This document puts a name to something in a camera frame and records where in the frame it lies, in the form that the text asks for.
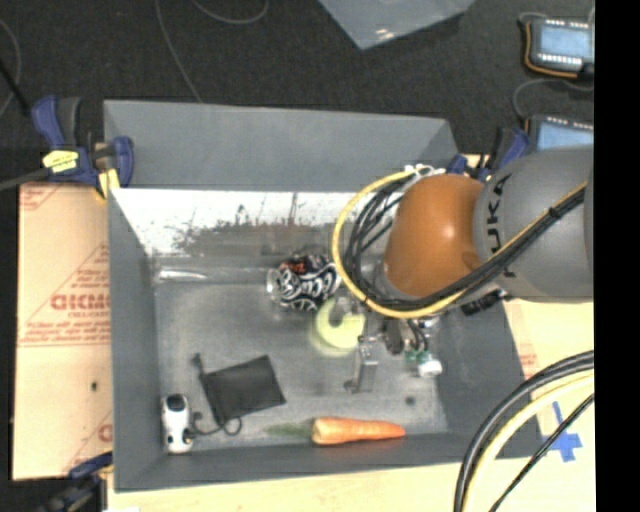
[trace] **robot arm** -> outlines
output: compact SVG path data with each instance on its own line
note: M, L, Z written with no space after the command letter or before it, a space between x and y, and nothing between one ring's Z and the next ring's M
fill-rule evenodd
M399 173L387 182L408 181L409 175ZM375 184L364 192L373 190ZM379 221L375 208L384 209L398 188L382 190L387 197L377 206L367 203L363 211L369 211L359 216L344 253L336 240L346 215L339 217L332 247L343 282L369 314L424 325L425 320L435 323L449 308L468 307L489 296L540 302L593 299L592 146L533 153L484 182L459 174L410 182L393 212L383 256L373 275L365 275L359 261L368 246L365 237L376 236L365 221ZM356 203L357 197L347 209ZM377 337L368 329L359 344L367 357L359 353L362 364L356 364L352 392L371 388L371 368L376 366L372 340ZM424 331L383 334L390 352L400 343L407 355ZM423 358L428 355L427 349Z

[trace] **black floor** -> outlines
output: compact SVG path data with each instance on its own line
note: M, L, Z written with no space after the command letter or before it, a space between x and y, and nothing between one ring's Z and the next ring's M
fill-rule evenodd
M366 51L357 49L317 0L271 0L258 22L214 21L188 0L158 0L166 31L202 100L441 117L462 152L488 152L496 130L517 126L511 100L539 78L522 64L524 12L586 20L592 0L478 0L462 16ZM244 16L263 0L201 0ZM79 131L101 134L104 98L195 101L163 39L154 0L3 0L0 58L29 102L81 96ZM9 89L0 77L0 109ZM0 116L0 179L39 166L43 141L14 100ZM526 113L593 120L594 95L558 85L526 89ZM0 192L0 511L29 510L64 482L8 482L15 348L16 193Z

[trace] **yellow surface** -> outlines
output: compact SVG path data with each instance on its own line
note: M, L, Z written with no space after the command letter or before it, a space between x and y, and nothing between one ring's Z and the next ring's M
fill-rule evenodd
M98 181L100 182L100 192L105 198L109 195L109 190L120 188L120 179L115 169L101 172L98 175Z
M518 353L525 371L534 373L549 364L594 346L593 303L580 305L505 304ZM589 392L582 390L560 400L568 414ZM576 460L562 462L551 451L503 503L501 512L567 512L595 510L595 408L591 407L569 432L578 433L582 448ZM557 426L553 411L539 415L544 435ZM474 495L476 507L487 510L518 473L526 459L498 460L487 466L483 485ZM109 509L137 506L142 512L189 511L389 511L452 509L458 464L411 469L365 471L321 477L218 484L181 489L115 493L108 491Z

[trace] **carrot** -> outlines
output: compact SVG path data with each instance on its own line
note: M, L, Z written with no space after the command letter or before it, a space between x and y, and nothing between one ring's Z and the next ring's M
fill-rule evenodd
M311 440L316 444L329 445L393 439L405 434L404 428L388 421L324 417L313 422Z

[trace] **black pouch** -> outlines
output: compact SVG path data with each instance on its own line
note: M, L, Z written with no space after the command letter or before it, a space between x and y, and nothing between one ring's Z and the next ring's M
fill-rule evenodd
M266 355L211 373L204 372L200 354L194 362L200 368L200 382L220 427L232 419L286 403Z

